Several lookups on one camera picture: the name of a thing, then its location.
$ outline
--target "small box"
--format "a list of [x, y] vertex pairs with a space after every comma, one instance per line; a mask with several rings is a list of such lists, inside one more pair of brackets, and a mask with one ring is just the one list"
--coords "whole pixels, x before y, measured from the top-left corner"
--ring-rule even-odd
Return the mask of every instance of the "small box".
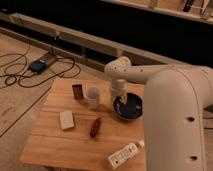
[[71, 111], [60, 112], [60, 125], [62, 130], [67, 130], [75, 126]]
[[76, 100], [82, 100], [84, 98], [81, 84], [72, 85], [72, 89]]

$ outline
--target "power strip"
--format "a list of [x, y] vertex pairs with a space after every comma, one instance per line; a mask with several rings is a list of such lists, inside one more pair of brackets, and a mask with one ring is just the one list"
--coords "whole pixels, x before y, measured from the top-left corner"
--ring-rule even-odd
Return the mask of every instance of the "power strip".
[[29, 70], [31, 70], [34, 73], [41, 74], [45, 69], [47, 69], [50, 65], [55, 63], [56, 58], [53, 54], [51, 53], [46, 53], [39, 59], [33, 61], [29, 65]]

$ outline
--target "wooden table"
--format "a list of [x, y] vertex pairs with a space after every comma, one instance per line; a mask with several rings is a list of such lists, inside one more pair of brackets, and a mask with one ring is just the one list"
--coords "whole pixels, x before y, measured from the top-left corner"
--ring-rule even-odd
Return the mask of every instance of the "wooden table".
[[[101, 103], [98, 109], [90, 110], [84, 100], [74, 99], [72, 84], [99, 87]], [[143, 86], [128, 84], [128, 91], [139, 96]], [[74, 113], [75, 128], [60, 129], [59, 112]], [[101, 116], [102, 125], [96, 138], [89, 136], [93, 121]], [[124, 122], [118, 119], [111, 107], [109, 82], [75, 79], [56, 79], [33, 126], [21, 154], [25, 164], [72, 168], [79, 170], [112, 170], [107, 157], [130, 142], [143, 139], [143, 117]], [[134, 158], [120, 166], [117, 171], [145, 171], [144, 149]]]

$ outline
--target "cup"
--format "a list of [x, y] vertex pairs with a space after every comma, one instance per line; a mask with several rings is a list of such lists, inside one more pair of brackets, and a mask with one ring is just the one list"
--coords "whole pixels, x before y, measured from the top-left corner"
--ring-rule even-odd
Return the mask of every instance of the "cup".
[[97, 87], [87, 89], [85, 99], [90, 109], [96, 109], [100, 103], [100, 90]]

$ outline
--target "dark wall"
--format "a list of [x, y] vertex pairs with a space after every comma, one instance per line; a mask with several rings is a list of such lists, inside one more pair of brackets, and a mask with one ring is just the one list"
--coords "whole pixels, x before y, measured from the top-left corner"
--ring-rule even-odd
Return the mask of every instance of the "dark wall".
[[213, 25], [98, 0], [1, 0], [0, 8], [213, 67]]

